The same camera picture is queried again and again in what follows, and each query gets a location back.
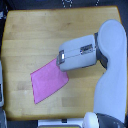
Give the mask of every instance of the wooden surface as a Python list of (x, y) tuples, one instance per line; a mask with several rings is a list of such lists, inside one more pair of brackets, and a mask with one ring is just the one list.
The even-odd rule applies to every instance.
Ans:
[(116, 7), (9, 12), (1, 53), (7, 118), (75, 118), (93, 111), (95, 85), (105, 71), (99, 62), (69, 71), (69, 82), (37, 105), (30, 73), (56, 58), (63, 42), (97, 32), (108, 19), (120, 21)]

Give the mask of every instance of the floor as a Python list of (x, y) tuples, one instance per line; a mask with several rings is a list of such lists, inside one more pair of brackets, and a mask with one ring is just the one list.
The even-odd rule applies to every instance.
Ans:
[[(8, 8), (9, 9), (37, 9), (38, 6), (34, 6), (34, 4), (29, 4), (28, 3), (20, 3), (20, 0), (16, 0), (15, 3), (8, 3)], [(87, 7), (87, 6), (109, 6), (109, 5), (117, 5), (119, 9), (119, 13), (121, 16), (122, 24), (126, 30), (126, 33), (128, 33), (128, 1), (127, 0), (98, 0), (99, 2), (97, 3), (97, 0), (71, 0), (72, 3), (67, 3), (66, 0), (43, 0), (44, 4), (42, 5), (42, 8), (64, 8), (64, 7), (72, 7), (72, 8), (77, 8), (77, 7)], [(4, 6), (4, 9), (2, 8), (2, 0), (0, 0), (0, 12), (4, 11), (4, 15), (6, 16), (6, 6)], [(2, 34), (3, 34), (3, 29), (4, 29), (4, 23), (5, 23), (5, 18), (0, 18), (0, 46), (2, 44)], [(8, 121), (8, 128), (36, 128), (37, 127), (38, 121)]]

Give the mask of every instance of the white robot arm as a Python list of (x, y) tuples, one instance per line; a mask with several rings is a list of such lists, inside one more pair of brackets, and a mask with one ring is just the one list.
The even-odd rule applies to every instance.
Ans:
[(97, 34), (62, 44), (57, 65), (62, 71), (87, 67), (100, 60), (107, 68), (94, 95), (93, 113), (86, 113), (85, 128), (122, 128), (127, 99), (127, 38), (116, 20), (102, 24)]

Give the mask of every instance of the pink cloth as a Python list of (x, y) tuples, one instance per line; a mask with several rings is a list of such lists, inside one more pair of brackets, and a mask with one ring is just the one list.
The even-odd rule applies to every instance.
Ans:
[(68, 82), (68, 75), (56, 66), (56, 59), (31, 73), (35, 104), (49, 97)]

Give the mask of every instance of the wooden table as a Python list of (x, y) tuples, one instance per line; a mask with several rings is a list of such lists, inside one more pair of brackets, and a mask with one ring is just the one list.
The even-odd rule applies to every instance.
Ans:
[(63, 42), (97, 32), (108, 19), (120, 21), (116, 7), (10, 11), (1, 53), (7, 118), (75, 118), (93, 111), (95, 85), (105, 72), (99, 62), (69, 71), (69, 82), (37, 105), (30, 73), (56, 58)]

